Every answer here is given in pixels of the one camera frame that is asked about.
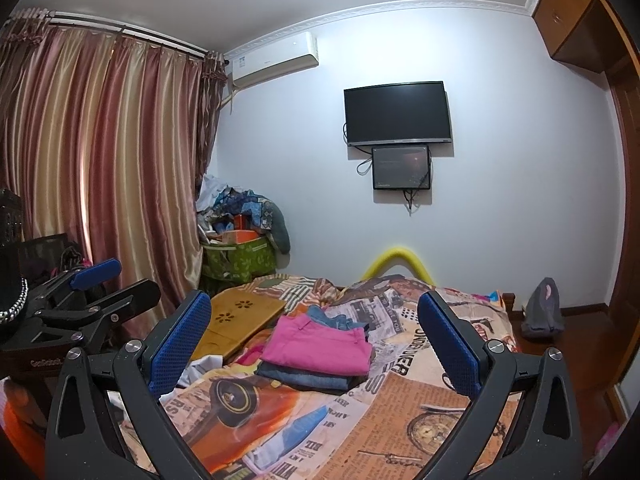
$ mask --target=blue gripper pad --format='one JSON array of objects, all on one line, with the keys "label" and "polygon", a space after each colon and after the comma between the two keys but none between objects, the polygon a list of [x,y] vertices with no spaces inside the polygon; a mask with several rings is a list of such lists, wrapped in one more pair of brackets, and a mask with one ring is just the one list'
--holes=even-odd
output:
[{"label": "blue gripper pad", "polygon": [[[187,301],[189,304],[185,308],[184,303]],[[174,316],[176,315],[179,315],[180,319],[165,336],[150,360],[148,386],[156,399],[175,388],[191,354],[209,325],[211,300],[204,292],[198,291],[194,297],[190,294],[178,307]]]},{"label": "blue gripper pad", "polygon": [[122,266],[116,258],[105,260],[78,272],[69,285],[73,290],[89,290],[92,286],[112,280],[120,274]]},{"label": "blue gripper pad", "polygon": [[474,400],[481,389],[478,361],[428,293],[418,300],[418,322],[456,392]]}]

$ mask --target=pink pants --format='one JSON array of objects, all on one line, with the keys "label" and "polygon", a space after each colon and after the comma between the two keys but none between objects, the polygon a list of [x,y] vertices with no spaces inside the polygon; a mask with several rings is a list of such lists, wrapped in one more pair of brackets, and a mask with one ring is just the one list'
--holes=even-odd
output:
[{"label": "pink pants", "polygon": [[308,372],[366,376],[371,350],[362,328],[329,328],[301,314],[280,317],[262,352],[262,360]]}]

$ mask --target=green fabric storage box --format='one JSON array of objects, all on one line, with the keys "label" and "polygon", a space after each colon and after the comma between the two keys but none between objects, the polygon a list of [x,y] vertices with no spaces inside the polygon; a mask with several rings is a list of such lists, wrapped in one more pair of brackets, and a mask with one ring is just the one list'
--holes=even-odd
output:
[{"label": "green fabric storage box", "polygon": [[202,274],[214,280],[239,285],[276,269],[275,251],[265,237],[242,244],[203,245],[202,249]]}]

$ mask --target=wooden floor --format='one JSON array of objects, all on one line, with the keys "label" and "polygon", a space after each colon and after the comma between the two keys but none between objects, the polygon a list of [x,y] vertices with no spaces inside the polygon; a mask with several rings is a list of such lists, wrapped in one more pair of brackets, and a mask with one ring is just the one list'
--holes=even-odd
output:
[{"label": "wooden floor", "polygon": [[565,331],[555,341],[532,343],[522,337],[520,321],[512,321],[522,351],[542,355],[555,346],[566,359],[574,386],[582,430],[582,456],[586,462],[595,446],[614,422],[605,392],[625,351],[625,338],[605,312],[591,312],[564,318]]}]

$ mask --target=folded clothes stack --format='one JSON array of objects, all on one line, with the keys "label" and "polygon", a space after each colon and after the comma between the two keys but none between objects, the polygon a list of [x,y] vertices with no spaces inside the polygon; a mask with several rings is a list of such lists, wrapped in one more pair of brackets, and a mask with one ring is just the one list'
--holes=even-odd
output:
[{"label": "folded clothes stack", "polygon": [[255,373],[290,386],[345,392],[369,373],[367,330],[344,314],[327,317],[317,305],[297,317],[282,316]]}]

